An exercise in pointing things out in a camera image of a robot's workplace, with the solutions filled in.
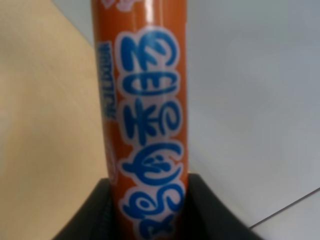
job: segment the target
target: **orange cylindrical container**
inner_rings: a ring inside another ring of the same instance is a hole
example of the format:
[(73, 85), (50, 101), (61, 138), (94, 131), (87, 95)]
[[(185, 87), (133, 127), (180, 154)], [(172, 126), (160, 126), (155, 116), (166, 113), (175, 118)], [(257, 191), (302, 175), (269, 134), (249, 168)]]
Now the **orange cylindrical container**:
[(181, 239), (187, 0), (91, 0), (119, 239)]

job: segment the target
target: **tile grout line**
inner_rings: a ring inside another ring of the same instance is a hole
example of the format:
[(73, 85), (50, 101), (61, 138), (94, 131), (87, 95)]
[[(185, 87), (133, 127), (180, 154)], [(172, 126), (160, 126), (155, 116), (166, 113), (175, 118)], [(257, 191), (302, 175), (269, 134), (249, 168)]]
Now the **tile grout line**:
[(296, 204), (298, 204), (298, 203), (302, 202), (303, 200), (305, 200), (305, 199), (307, 199), (307, 198), (311, 197), (312, 195), (316, 194), (317, 192), (320, 192), (320, 187), (319, 187), (319, 188), (317, 188), (316, 190), (314, 190), (314, 191), (310, 192), (309, 194), (307, 194), (307, 195), (303, 196), (302, 198), (298, 199), (297, 201), (294, 201), (293, 203), (289, 204), (288, 206), (286, 206), (286, 207), (284, 207), (284, 208), (280, 209), (279, 211), (275, 212), (274, 214), (272, 214), (272, 215), (270, 215), (270, 216), (266, 217), (265, 219), (263, 219), (263, 220), (261, 220), (261, 221), (257, 222), (256, 224), (254, 224), (254, 225), (252, 225), (251, 227), (249, 227), (249, 229), (250, 229), (250, 230), (253, 230), (253, 229), (254, 229), (254, 228), (256, 228), (257, 226), (259, 226), (259, 225), (261, 225), (261, 224), (265, 223), (266, 221), (268, 221), (269, 219), (271, 219), (271, 218), (275, 217), (276, 215), (278, 215), (278, 214), (280, 214), (280, 213), (282, 213), (282, 212), (284, 212), (284, 211), (288, 210), (289, 208), (291, 208), (291, 207), (293, 207), (294, 205), (296, 205)]

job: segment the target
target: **wooden table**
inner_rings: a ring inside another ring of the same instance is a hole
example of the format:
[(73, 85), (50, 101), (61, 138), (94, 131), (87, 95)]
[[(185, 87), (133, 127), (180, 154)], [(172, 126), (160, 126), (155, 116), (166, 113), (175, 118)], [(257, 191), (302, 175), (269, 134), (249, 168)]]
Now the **wooden table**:
[(0, 239), (51, 239), (106, 175), (92, 47), (50, 0), (0, 0)]

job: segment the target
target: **orange can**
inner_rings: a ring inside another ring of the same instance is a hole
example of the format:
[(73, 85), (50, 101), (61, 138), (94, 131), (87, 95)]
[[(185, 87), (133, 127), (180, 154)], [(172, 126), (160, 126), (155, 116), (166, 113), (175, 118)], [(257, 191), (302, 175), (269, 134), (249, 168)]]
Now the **orange can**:
[(187, 0), (91, 0), (119, 239), (181, 239)]

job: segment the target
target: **black object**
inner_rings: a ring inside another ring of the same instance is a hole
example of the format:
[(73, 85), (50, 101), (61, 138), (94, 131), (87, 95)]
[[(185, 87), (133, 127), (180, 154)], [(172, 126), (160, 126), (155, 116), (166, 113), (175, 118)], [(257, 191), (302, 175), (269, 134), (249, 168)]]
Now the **black object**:
[[(218, 200), (197, 174), (189, 175), (183, 215), (187, 240), (261, 240)], [(125, 240), (116, 238), (116, 229), (110, 183), (102, 179), (53, 240)]]

